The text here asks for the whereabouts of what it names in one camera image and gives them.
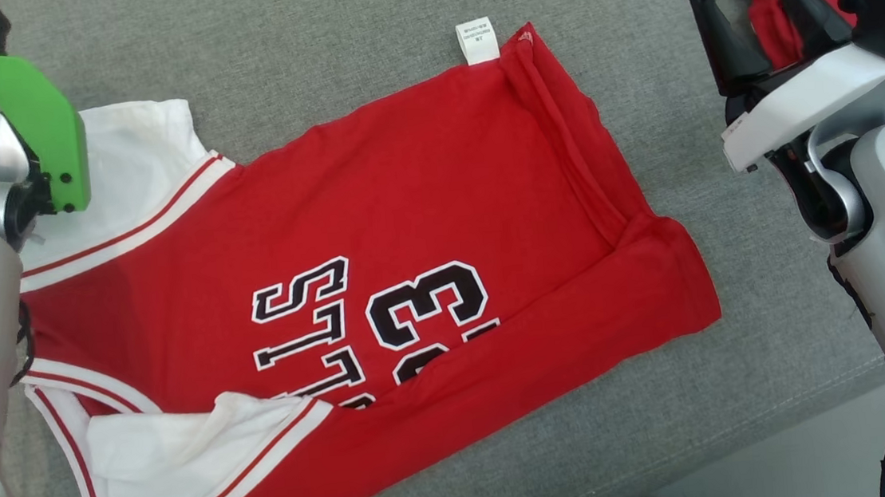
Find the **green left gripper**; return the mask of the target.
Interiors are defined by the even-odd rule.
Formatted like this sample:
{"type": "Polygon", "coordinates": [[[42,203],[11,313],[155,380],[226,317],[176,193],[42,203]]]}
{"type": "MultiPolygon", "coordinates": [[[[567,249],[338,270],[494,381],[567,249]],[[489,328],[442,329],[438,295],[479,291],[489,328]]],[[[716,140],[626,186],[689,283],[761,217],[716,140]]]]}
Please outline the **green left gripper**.
{"type": "Polygon", "coordinates": [[[19,140],[39,214],[83,211],[91,201],[89,153],[80,113],[25,58],[0,55],[0,113],[19,140]]]}

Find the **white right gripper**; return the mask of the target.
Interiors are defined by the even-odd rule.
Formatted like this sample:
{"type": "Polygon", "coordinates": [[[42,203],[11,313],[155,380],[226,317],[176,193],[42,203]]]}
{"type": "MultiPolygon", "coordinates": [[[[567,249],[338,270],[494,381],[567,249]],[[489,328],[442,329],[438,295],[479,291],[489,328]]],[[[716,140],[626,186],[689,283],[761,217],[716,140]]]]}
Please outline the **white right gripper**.
{"type": "Polygon", "coordinates": [[[689,8],[723,97],[745,93],[771,73],[771,64],[800,63],[827,53],[721,134],[735,172],[747,170],[885,81],[885,57],[847,44],[852,28],[827,0],[752,0],[751,25],[768,59],[735,32],[717,0],[689,0],[689,8]]]}

